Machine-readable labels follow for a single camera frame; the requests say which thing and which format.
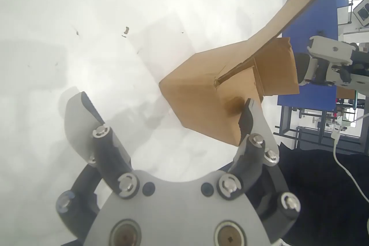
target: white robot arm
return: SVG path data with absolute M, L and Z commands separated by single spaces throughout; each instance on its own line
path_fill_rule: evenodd
M 369 95 L 369 54 L 355 43 L 315 35 L 307 51 L 295 54 L 299 85 L 337 85 Z

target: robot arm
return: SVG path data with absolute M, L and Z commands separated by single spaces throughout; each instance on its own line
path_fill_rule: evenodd
M 315 35 L 308 53 L 296 53 L 299 85 L 336 85 L 369 95 L 369 54 L 346 43 Z
M 299 200 L 288 191 L 278 167 L 277 143 L 253 100 L 247 101 L 241 114 L 241 143 L 231 168 L 171 183 L 133 170 L 113 130 L 87 95 L 78 95 L 67 106 L 74 115 L 66 120 L 76 112 L 84 113 L 90 117 L 89 128 L 84 118 L 74 122 L 89 133 L 77 137 L 78 126 L 71 133 L 66 123 L 66 134 L 89 164 L 71 190 L 57 200 L 57 212 L 77 237 L 76 243 L 266 246 L 281 238 L 297 219 Z M 101 178 L 113 192 L 99 211 L 94 190 Z

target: metal frame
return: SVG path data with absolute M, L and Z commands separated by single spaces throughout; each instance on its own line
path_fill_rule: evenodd
M 292 107 L 290 107 L 290 106 L 282 106 L 281 116 L 280 116 L 280 125 L 275 126 L 278 129 L 278 133 L 273 132 L 273 134 L 281 136 L 281 137 L 285 137 L 285 138 L 288 138 L 288 139 L 294 139 L 296 141 L 296 145 L 295 145 L 296 148 L 298 148 L 300 146 L 301 142 L 307 142 L 307 143 L 317 144 L 317 145 L 323 146 L 323 147 L 332 148 L 332 146 L 330 146 L 328 144 L 325 144 L 325 143 L 322 143 L 322 140 L 323 140 L 323 138 L 331 138 L 330 136 L 324 135 L 325 123 L 326 123 L 327 118 L 335 118 L 335 117 L 327 116 L 327 111 L 326 110 L 317 110 L 317 111 L 320 111 L 322 113 L 321 114 L 309 114 L 309 113 L 304 113 L 302 111 L 302 109 L 299 109 L 299 112 L 300 112 L 301 115 L 304 114 L 304 115 L 307 115 L 307 116 L 321 117 L 321 127 L 319 129 L 318 134 L 313 133 L 313 132 L 301 131 L 299 129 L 299 127 L 297 129 L 291 129 L 290 126 L 291 126 Z M 287 132 L 295 132 L 295 133 L 297 133 L 297 136 L 295 137 L 295 136 L 286 135 Z M 318 142 L 302 139 L 303 134 L 310 134 L 310 135 L 318 136 Z M 345 140 L 345 142 L 356 144 L 356 145 L 361 145 L 360 139 L 358 139 L 357 141 Z M 367 141 L 365 143 L 364 152 L 359 152 L 359 151 L 356 151 L 356 150 L 350 150 L 350 149 L 345 149 L 345 148 L 339 148 L 339 150 L 350 152 L 350 153 L 355 153 L 355 154 L 366 154 L 366 155 L 368 155 L 369 141 Z

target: black fabric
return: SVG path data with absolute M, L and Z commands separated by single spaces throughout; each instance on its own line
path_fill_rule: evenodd
M 301 52 L 295 53 L 294 56 L 295 56 L 296 72 L 298 75 L 298 83 L 301 83 L 304 80 L 307 68 L 309 67 L 310 56 L 308 54 Z
M 337 154 L 369 196 L 369 156 Z M 333 153 L 280 146 L 279 167 L 301 201 L 301 213 L 283 237 L 293 246 L 369 245 L 369 204 L 340 168 Z

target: brown cardboard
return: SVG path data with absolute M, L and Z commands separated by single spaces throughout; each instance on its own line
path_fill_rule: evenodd
M 244 70 L 219 83 L 216 75 L 243 44 L 194 54 L 159 83 L 184 127 L 235 146 L 248 98 L 260 102 L 265 95 L 299 93 L 289 38 L 274 39 L 263 53 L 245 62 Z
M 277 36 L 313 1 L 287 0 L 247 41 L 196 53 L 166 76 L 159 87 L 182 125 L 238 146 L 248 98 L 299 93 L 289 38 Z
M 337 86 L 336 97 L 341 99 L 355 99 L 355 90 Z

